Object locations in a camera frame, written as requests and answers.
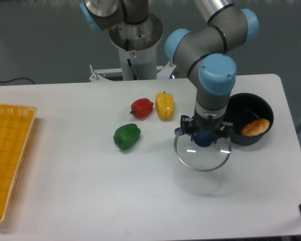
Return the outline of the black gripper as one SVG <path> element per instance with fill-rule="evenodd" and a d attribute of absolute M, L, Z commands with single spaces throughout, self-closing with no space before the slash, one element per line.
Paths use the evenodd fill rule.
<path fill-rule="evenodd" d="M 223 122 L 222 120 L 222 117 L 216 119 L 212 116 L 204 118 L 199 114 L 194 114 L 193 118 L 182 115 L 180 119 L 180 135 L 188 135 L 190 140 L 193 141 L 200 133 L 208 132 L 214 137 L 214 143 L 216 144 L 220 138 L 229 138 L 234 130 L 232 122 Z"/>

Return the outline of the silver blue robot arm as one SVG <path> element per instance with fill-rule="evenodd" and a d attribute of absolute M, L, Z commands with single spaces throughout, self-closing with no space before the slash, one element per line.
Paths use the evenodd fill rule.
<path fill-rule="evenodd" d="M 206 28 L 195 34 L 175 30 L 165 42 L 165 53 L 197 89 L 194 115 L 181 117 L 180 134 L 208 147 L 233 131 L 231 123 L 222 121 L 237 74 L 235 62 L 226 54 L 255 38 L 259 22 L 254 12 L 238 9 L 231 1 L 197 1 L 197 6 Z M 149 11 L 148 1 L 82 1 L 80 9 L 92 30 L 108 31 L 124 80 L 156 77 L 163 26 Z"/>

